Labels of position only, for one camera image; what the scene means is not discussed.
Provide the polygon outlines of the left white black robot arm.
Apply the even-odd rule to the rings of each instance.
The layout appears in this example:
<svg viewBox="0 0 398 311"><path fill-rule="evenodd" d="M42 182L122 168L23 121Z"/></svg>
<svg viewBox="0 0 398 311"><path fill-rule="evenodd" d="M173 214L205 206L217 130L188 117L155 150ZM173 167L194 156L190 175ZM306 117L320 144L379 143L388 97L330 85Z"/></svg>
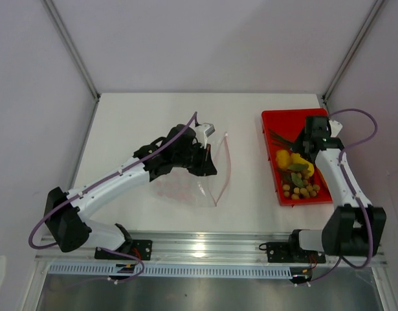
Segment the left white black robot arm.
<svg viewBox="0 0 398 311"><path fill-rule="evenodd" d="M82 246L108 249L116 258L125 259L132 251L133 239L123 225L105 225L91 220L92 215L128 190L148 184L185 168L199 177L215 176L208 137L214 125L179 124L167 136L140 147L123 165L109 175L67 192L52 189L45 207L45 225L64 253Z"/></svg>

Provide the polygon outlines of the clear pink zip top bag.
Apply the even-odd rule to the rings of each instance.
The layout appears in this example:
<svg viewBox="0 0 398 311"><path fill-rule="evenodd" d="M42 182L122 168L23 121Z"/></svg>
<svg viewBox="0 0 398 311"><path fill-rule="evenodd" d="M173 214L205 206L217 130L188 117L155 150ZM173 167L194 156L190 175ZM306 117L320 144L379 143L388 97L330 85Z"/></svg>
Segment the clear pink zip top bag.
<svg viewBox="0 0 398 311"><path fill-rule="evenodd" d="M174 168L169 174L149 184L149 192L162 202L190 207L216 207L227 190L232 172L228 133L210 138L212 162L217 174L199 177L185 168Z"/></svg>

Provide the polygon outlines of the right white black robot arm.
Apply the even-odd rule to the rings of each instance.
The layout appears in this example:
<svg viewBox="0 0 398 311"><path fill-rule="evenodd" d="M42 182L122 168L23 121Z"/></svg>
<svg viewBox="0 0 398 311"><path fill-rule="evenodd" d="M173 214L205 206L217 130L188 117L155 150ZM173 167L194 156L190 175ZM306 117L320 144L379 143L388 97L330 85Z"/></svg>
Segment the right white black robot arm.
<svg viewBox="0 0 398 311"><path fill-rule="evenodd" d="M308 116L294 144L322 174L334 211L321 230L295 229L287 254L297 262L311 251L342 259L364 257L369 262L379 248L386 212L362 192L349 167L346 147L331 134L329 117Z"/></svg>

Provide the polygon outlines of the longan bunch with leaves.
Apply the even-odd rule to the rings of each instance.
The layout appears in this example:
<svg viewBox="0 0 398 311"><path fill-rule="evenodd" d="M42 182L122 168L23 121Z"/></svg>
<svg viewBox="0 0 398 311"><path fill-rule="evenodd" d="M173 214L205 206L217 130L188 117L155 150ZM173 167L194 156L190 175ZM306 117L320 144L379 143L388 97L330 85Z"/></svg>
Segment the longan bunch with leaves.
<svg viewBox="0 0 398 311"><path fill-rule="evenodd" d="M322 190L322 186L315 183L314 170L307 164L291 164L276 170L280 176L280 190L286 199L313 199Z"/></svg>

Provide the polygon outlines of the green scallion toy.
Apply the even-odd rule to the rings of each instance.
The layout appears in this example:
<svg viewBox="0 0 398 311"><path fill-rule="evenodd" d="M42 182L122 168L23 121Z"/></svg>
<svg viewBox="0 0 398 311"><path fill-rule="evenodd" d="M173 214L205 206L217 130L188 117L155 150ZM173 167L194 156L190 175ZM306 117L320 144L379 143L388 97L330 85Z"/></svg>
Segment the green scallion toy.
<svg viewBox="0 0 398 311"><path fill-rule="evenodd" d="M276 146L281 146L289 150L293 149L294 142L282 137L275 131L269 130L269 137L273 141L273 144L275 144Z"/></svg>

